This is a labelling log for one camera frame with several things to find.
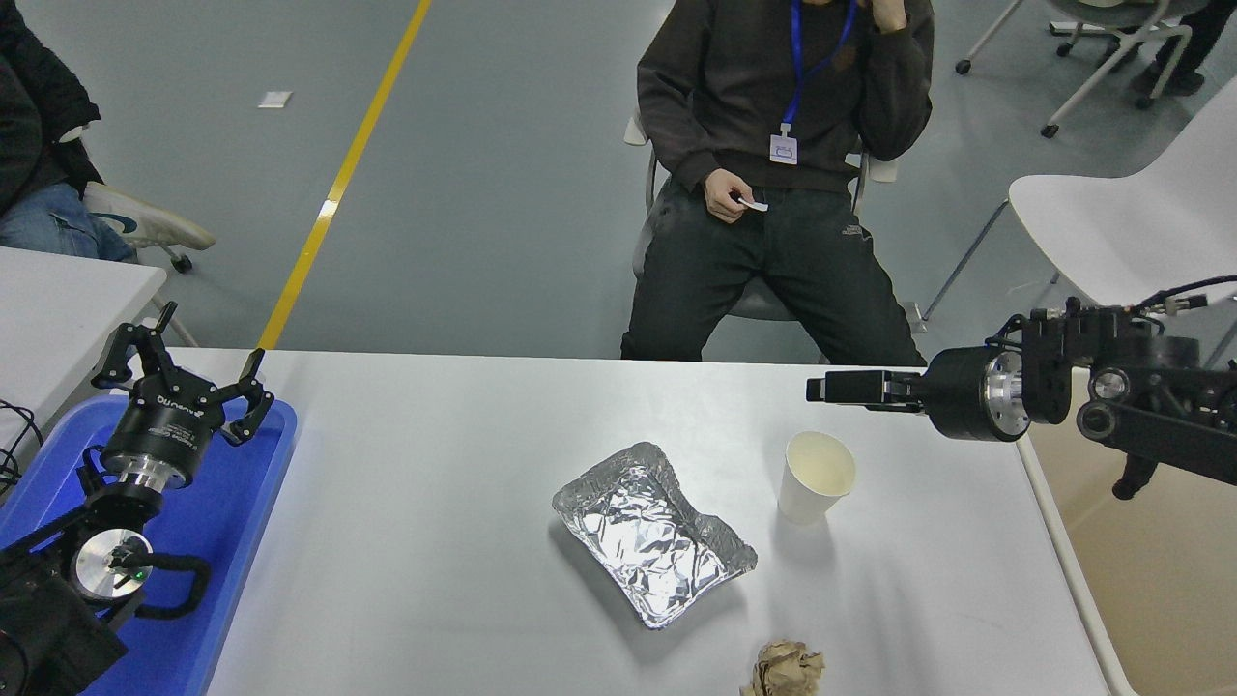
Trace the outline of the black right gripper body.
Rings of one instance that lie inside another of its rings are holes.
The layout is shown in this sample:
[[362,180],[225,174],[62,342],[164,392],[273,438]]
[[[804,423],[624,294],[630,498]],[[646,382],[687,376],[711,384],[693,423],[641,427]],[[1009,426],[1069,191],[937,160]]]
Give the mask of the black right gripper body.
[[936,354],[923,375],[923,407],[933,427],[959,440],[999,441],[995,418],[1001,378],[995,347],[954,347]]

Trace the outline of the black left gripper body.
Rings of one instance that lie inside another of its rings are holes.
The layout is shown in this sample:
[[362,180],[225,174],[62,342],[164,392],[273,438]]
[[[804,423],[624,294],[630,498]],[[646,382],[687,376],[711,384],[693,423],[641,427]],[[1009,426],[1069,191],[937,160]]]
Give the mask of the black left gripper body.
[[127,464],[155,461],[168,464],[174,481],[194,480],[221,428],[221,405],[202,399],[197,388],[172,391],[155,380],[141,380],[101,450],[101,467],[119,476]]

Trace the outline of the person's right hand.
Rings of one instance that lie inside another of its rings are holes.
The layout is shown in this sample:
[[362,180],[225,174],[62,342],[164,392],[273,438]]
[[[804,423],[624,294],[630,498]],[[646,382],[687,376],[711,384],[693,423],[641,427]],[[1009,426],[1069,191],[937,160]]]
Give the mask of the person's right hand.
[[734,224],[750,210],[755,203],[755,192],[731,171],[716,168],[705,176],[703,183],[705,206],[709,215],[717,220]]

